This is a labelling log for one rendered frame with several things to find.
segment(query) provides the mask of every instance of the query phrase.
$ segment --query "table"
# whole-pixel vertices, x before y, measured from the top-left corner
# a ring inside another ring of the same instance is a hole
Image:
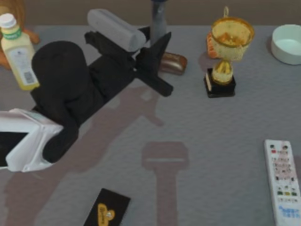
[[[172,96],[159,97],[135,81],[94,115],[53,167],[0,171],[0,225],[82,226],[101,188],[132,198],[124,225],[163,226],[158,212],[167,219],[164,226],[273,225],[264,139],[291,141],[301,175],[301,66],[270,54],[274,28],[256,26],[244,59],[234,64],[236,96],[209,99],[203,83],[204,71],[215,63],[206,56],[209,26],[169,27],[167,50],[189,61],[184,76],[164,74],[174,86]],[[42,38],[37,49],[70,40],[83,48],[88,63],[99,56],[85,44],[87,26],[34,30]],[[0,69],[0,75],[0,109],[31,109],[29,93],[18,89],[11,72]],[[166,150],[187,155],[187,167],[156,174],[144,167],[148,155]],[[171,184],[162,184],[168,175]]]

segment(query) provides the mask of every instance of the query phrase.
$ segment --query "black box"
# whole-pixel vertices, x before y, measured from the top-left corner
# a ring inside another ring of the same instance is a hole
[[[220,85],[214,82],[212,78],[212,68],[207,69],[207,74],[209,78],[209,82],[211,84],[211,91],[209,90],[207,86],[206,77],[204,78],[204,83],[207,90],[207,95],[209,98],[215,98],[215,97],[233,97],[235,96],[235,87],[236,82],[233,77],[232,81],[228,85]]]
[[[123,195],[102,189],[84,226],[119,226],[130,200]]]

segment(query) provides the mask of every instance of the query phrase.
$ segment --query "green label band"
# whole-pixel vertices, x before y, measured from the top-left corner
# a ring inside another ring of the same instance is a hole
[[[3,37],[8,40],[14,40],[14,39],[19,38],[21,36],[21,34],[22,34],[22,31],[21,31],[21,29],[19,29],[15,33],[11,33],[11,34],[3,33]]]

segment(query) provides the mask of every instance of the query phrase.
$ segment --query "trophy base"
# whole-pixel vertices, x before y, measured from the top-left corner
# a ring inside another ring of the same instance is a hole
[[[204,83],[207,90],[207,95],[209,98],[216,97],[233,97],[235,96],[236,82],[233,77],[232,81],[228,85],[219,85],[214,82],[212,78],[212,68],[207,69],[206,76],[204,78]]]

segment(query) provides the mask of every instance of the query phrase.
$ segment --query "blue logo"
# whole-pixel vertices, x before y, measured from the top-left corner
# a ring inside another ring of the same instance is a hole
[[[279,206],[279,210],[285,218],[301,218],[300,211],[298,209],[283,208],[282,206]]]

